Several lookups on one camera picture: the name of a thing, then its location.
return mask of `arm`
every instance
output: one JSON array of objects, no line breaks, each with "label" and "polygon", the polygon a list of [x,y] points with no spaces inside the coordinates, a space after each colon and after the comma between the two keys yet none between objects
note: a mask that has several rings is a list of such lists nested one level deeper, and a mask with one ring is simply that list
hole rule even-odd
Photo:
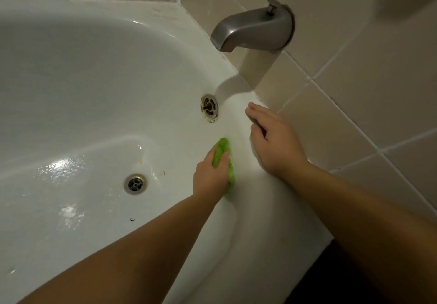
[{"label": "arm", "polygon": [[291,185],[381,291],[396,302],[437,303],[437,228],[308,162],[291,125],[249,103],[264,168]]},{"label": "arm", "polygon": [[20,304],[161,303],[227,190],[229,155],[223,154],[215,169],[215,150],[197,165],[192,196],[51,279]]}]

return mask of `overflow drain cover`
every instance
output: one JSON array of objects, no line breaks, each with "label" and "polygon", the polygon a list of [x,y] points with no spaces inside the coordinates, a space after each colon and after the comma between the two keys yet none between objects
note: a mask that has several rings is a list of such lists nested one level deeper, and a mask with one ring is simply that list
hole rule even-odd
[{"label": "overflow drain cover", "polygon": [[202,96],[200,108],[209,122],[215,122],[219,116],[219,103],[213,95],[206,94]]},{"label": "overflow drain cover", "polygon": [[138,174],[129,175],[124,181],[124,190],[130,195],[138,195],[147,187],[145,177]]}]

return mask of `dark floor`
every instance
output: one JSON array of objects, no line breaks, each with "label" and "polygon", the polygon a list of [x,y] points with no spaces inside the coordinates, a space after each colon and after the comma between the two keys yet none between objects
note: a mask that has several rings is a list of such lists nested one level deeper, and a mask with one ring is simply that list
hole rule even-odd
[{"label": "dark floor", "polygon": [[288,296],[286,304],[389,304],[333,240]]}]

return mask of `white bathtub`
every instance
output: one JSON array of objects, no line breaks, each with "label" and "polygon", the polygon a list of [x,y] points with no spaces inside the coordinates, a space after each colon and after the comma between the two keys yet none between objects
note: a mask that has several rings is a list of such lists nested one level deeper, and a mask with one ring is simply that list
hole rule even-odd
[{"label": "white bathtub", "polygon": [[[257,163],[244,114],[256,97],[178,4],[0,0],[0,40],[2,303],[189,196],[222,136],[235,190],[166,303],[282,303],[331,239]],[[149,182],[137,196],[123,190],[133,173]]]}]

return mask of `bathtub faucet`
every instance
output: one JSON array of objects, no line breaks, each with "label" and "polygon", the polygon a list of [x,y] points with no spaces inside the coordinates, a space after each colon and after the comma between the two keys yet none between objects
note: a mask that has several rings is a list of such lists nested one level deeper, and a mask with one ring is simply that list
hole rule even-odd
[{"label": "bathtub faucet", "polygon": [[248,10],[228,16],[215,27],[211,42],[221,52],[235,47],[272,51],[291,41],[295,18],[287,5],[267,0],[268,7]]}]

